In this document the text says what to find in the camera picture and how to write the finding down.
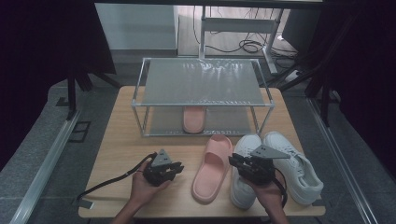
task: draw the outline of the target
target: hand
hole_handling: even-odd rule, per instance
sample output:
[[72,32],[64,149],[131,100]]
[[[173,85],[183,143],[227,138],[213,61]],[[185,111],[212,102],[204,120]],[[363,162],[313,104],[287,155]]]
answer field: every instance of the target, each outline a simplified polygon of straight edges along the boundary
[[171,183],[171,181],[168,180],[163,182],[159,187],[152,186],[143,176],[143,171],[145,170],[148,163],[148,161],[145,161],[140,166],[138,171],[134,173],[132,178],[132,190],[129,201],[130,203],[135,203],[139,206],[149,203],[157,192],[166,189]]
[[[285,179],[279,171],[276,171],[276,179],[282,184],[282,186],[285,186]],[[257,186],[246,179],[244,179],[244,181],[253,188],[257,199],[265,208],[265,211],[271,218],[272,223],[289,223],[282,208],[282,194],[279,187],[274,182],[267,185]]]
[[166,189],[171,183],[171,181],[168,180],[163,182],[159,187],[152,186],[142,173],[148,163],[148,161],[145,161],[139,167],[138,172],[134,173],[132,177],[132,189],[129,201],[112,220],[112,224],[131,223],[131,220],[137,211],[139,211],[143,205],[149,203],[157,192]]

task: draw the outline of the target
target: pink shoe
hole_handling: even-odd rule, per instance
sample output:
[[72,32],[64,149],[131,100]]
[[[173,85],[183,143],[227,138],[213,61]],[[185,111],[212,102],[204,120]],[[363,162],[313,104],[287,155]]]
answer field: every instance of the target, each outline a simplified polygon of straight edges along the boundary
[[233,144],[223,134],[213,135],[206,144],[201,167],[192,182],[192,196],[200,203],[212,203],[227,175]]
[[184,106],[183,129],[186,133],[200,133],[205,127],[206,106]]

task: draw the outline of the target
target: metal frame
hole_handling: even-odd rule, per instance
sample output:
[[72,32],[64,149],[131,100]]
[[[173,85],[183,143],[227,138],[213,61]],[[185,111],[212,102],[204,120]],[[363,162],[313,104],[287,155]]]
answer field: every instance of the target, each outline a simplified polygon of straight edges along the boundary
[[32,181],[32,184],[24,195],[21,204],[10,223],[21,224],[28,221],[35,208],[38,198],[40,197],[44,187],[47,185],[53,168],[64,151],[64,145],[66,144],[70,133],[73,131],[80,113],[80,111],[76,110],[76,113],[74,113],[73,117],[70,120],[66,120],[64,122],[64,126],[58,133],[58,136],[53,142],[46,159],[44,159],[43,163],[41,164],[40,169],[35,175],[35,179]]

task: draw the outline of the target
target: black cable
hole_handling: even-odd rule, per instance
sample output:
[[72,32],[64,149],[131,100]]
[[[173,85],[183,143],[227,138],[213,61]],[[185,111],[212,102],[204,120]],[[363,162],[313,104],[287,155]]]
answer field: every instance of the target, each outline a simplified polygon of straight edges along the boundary
[[77,201],[79,202],[79,201],[81,200],[82,197],[84,197],[85,195],[87,195],[87,194],[93,192],[94,190],[97,190],[97,189],[102,188],[102,187],[104,187],[104,186],[106,186],[106,185],[112,184],[112,183],[114,183],[114,182],[120,181],[120,180],[122,180],[122,179],[128,177],[129,175],[131,175],[131,174],[133,174],[134,172],[136,172],[137,169],[139,169],[139,167],[143,164],[143,162],[145,162],[145,161],[148,160],[149,158],[152,158],[152,159],[155,158],[156,155],[157,155],[157,153],[149,154],[147,157],[145,157],[145,159],[143,159],[141,162],[139,162],[139,163],[136,165],[136,167],[134,167],[132,170],[128,171],[128,172],[125,173],[124,175],[120,175],[119,177],[109,179],[109,180],[107,180],[107,181],[105,181],[105,182],[103,182],[103,183],[100,183],[100,184],[96,185],[96,186],[93,187],[93,188],[90,188],[90,189],[85,190],[84,192],[80,193],[80,194],[77,196]]

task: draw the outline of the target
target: black curtain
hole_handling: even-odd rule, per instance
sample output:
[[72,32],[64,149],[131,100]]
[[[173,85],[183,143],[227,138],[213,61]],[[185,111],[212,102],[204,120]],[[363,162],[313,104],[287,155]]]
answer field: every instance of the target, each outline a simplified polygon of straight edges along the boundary
[[1,163],[3,169],[70,71],[115,74],[90,1],[0,2]]
[[388,3],[369,2],[331,66],[332,88],[341,95],[341,110],[393,176],[396,176],[395,15]]

